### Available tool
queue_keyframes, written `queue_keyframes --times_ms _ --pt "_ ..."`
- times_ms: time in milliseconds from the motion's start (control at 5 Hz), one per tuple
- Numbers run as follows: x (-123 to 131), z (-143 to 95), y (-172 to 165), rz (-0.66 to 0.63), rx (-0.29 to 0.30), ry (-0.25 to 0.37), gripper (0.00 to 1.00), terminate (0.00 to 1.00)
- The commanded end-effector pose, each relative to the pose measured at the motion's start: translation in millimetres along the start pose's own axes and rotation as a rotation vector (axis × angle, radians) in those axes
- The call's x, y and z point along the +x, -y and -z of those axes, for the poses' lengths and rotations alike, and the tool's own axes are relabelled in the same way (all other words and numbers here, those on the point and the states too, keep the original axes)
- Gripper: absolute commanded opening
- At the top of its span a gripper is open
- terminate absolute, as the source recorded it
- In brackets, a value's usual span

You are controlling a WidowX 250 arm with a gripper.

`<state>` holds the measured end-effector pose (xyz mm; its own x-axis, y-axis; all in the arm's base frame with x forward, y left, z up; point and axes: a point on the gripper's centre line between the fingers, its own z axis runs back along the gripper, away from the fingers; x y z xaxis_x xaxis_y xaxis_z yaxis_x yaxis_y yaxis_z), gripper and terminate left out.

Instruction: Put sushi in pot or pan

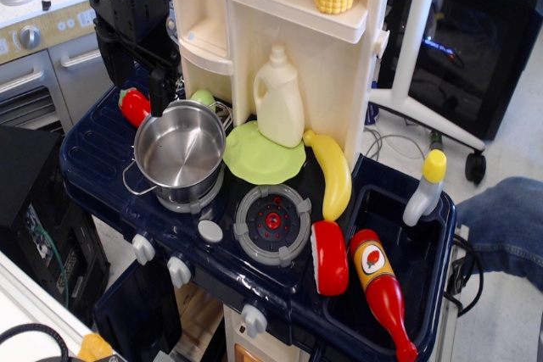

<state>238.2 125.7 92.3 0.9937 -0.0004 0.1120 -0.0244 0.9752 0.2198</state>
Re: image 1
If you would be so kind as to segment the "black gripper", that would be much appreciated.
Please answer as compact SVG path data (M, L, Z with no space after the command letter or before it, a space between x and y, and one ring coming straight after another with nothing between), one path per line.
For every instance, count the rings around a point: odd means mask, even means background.
M149 73L151 115L170 103L169 87L179 77L180 53L167 27L171 0L89 0L94 28L109 78L117 86L139 64Z

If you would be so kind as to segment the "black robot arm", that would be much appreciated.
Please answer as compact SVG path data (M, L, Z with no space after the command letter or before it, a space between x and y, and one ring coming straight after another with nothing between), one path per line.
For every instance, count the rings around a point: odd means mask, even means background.
M150 113L160 117L176 97L181 54L168 21L172 0L89 0L98 48L109 78L117 86L135 64L148 73Z

